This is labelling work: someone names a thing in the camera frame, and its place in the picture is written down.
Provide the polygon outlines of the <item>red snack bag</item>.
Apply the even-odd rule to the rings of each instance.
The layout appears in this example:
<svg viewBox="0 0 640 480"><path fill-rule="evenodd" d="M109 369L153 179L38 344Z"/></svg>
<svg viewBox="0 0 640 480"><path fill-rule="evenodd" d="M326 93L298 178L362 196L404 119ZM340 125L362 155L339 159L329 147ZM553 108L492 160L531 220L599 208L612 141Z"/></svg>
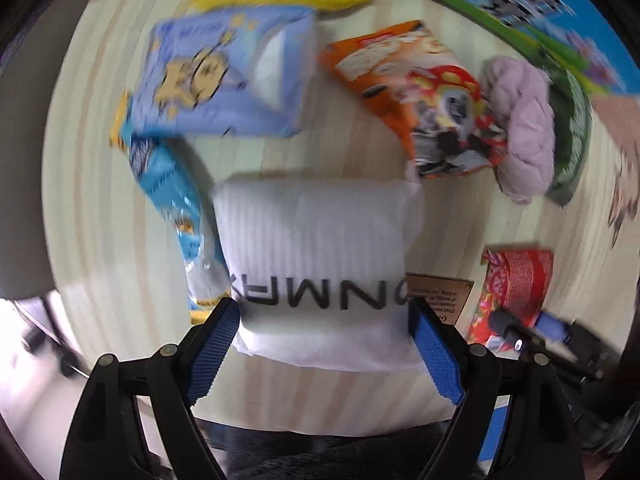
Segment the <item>red snack bag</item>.
<svg viewBox="0 0 640 480"><path fill-rule="evenodd" d="M497 335L489 327L489 315L503 308L526 327L533 327L544 305L552 279L554 253L533 247L485 249L482 263L487 266L466 340L487 344Z"/></svg>

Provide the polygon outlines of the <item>green snack bag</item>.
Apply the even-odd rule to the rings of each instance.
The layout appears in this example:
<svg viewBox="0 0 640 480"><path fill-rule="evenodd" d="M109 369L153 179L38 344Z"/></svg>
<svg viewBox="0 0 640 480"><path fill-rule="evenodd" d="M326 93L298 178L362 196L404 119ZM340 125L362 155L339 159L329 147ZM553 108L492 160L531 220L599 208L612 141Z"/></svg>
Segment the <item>green snack bag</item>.
<svg viewBox="0 0 640 480"><path fill-rule="evenodd" d="M546 196L565 207L572 200L584 169L591 133L587 93L568 70L550 66L549 104L554 113L554 177Z"/></svg>

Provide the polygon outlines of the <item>orange snack bag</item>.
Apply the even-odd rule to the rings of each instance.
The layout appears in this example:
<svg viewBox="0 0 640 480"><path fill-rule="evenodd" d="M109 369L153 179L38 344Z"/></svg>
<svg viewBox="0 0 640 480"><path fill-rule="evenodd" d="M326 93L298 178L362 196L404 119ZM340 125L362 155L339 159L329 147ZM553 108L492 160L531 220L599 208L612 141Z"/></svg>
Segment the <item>orange snack bag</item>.
<svg viewBox="0 0 640 480"><path fill-rule="evenodd" d="M465 176L506 157L480 82L423 22L334 42L321 62L396 134L419 177Z"/></svg>

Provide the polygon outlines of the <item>white sock pack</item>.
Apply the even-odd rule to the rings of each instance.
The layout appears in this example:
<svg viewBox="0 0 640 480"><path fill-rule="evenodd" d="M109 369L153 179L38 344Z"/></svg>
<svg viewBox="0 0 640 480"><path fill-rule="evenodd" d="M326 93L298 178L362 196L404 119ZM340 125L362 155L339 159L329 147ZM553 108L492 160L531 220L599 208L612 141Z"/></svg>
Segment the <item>white sock pack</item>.
<svg viewBox="0 0 640 480"><path fill-rule="evenodd" d="M339 372L420 372L406 258L423 230L405 180L234 179L213 192L247 356Z"/></svg>

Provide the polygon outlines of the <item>lilac knitted cloth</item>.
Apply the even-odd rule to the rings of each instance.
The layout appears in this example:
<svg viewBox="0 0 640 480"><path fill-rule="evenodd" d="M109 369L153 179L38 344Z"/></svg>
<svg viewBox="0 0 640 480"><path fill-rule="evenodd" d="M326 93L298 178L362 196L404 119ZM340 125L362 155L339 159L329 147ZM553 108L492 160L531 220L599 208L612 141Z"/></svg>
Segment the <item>lilac knitted cloth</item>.
<svg viewBox="0 0 640 480"><path fill-rule="evenodd" d="M506 133L497 166L501 191L518 205L547 193L554 178L554 111L548 74L526 61L495 56L485 63L483 90Z"/></svg>

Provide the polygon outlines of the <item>light blue snack packet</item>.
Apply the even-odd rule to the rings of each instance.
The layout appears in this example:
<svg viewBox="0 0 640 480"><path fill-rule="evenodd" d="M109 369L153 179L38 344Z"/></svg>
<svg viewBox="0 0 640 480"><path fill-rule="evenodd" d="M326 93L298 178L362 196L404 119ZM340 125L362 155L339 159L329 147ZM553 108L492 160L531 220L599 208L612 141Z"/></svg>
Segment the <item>light blue snack packet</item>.
<svg viewBox="0 0 640 480"><path fill-rule="evenodd" d="M186 272L190 319L201 324L222 298L231 295L213 207L167 141L134 132L131 109L132 95L126 90L116 108L110 144L126 154L143 194L174 229Z"/></svg>

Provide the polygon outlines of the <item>blue tissue pack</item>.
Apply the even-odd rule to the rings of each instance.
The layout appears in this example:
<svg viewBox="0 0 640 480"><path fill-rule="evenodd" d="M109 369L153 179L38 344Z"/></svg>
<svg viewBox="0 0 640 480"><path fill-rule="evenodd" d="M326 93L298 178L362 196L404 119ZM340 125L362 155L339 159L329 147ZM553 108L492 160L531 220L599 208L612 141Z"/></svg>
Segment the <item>blue tissue pack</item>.
<svg viewBox="0 0 640 480"><path fill-rule="evenodd" d="M138 136L294 136L316 68L317 14L237 6L157 23L130 122Z"/></svg>

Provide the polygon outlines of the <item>brown label plaque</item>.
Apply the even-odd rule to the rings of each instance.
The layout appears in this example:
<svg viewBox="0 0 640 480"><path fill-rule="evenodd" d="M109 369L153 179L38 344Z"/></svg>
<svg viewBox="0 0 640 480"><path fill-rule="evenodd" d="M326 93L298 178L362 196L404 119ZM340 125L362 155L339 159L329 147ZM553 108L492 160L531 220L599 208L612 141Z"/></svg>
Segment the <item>brown label plaque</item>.
<svg viewBox="0 0 640 480"><path fill-rule="evenodd" d="M424 298L440 320L449 325L458 322L474 286L472 281L460 278L425 274L410 273L406 279L409 295Z"/></svg>

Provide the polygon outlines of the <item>grey round stool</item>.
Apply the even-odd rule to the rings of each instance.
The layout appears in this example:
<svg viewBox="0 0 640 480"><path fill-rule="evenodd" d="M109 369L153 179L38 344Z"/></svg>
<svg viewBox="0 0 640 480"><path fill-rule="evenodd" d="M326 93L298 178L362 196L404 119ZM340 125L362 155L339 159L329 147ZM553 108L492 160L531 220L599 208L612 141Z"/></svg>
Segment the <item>grey round stool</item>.
<svg viewBox="0 0 640 480"><path fill-rule="evenodd" d="M54 279L44 235L41 167L52 93L89 0L54 0L1 75L1 297L45 295Z"/></svg>

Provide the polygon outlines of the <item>cardboard box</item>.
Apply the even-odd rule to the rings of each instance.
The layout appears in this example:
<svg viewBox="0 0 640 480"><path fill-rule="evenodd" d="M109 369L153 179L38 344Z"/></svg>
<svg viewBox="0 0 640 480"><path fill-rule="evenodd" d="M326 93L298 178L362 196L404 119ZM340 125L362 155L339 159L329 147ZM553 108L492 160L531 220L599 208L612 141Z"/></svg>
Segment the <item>cardboard box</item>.
<svg viewBox="0 0 640 480"><path fill-rule="evenodd" d="M591 0L435 0L535 61L543 55L592 93L637 94L639 67Z"/></svg>

